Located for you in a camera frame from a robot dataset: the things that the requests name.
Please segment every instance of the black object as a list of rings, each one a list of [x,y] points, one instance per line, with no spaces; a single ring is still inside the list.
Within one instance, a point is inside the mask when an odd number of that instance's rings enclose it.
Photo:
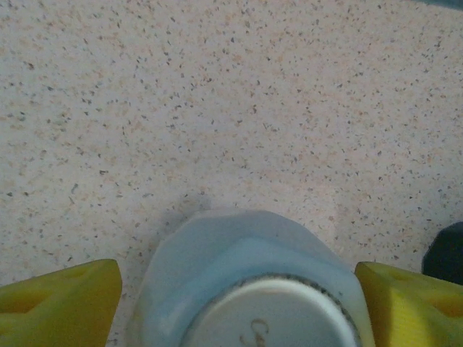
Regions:
[[[463,0],[418,0],[428,5],[439,5],[450,9],[463,9]]]
[[[439,232],[423,257],[422,273],[463,285],[463,222]]]

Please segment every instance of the granite countertop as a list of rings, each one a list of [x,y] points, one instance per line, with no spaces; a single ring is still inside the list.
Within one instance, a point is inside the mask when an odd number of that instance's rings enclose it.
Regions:
[[[463,219],[463,12],[413,1],[3,1],[0,284],[115,258],[123,327],[197,210],[419,270]]]

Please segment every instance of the light blue plastic container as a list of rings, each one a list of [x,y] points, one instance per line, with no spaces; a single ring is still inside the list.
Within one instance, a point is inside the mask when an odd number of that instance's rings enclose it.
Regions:
[[[156,251],[129,347],[373,347],[362,289],[312,233],[265,211],[196,214]]]

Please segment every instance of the yellow plastic part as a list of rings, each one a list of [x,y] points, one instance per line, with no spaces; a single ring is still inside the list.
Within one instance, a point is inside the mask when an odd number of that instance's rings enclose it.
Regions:
[[[122,291],[115,260],[0,288],[0,347],[104,347]]]
[[[376,347],[463,346],[463,286],[374,262],[355,275]]]

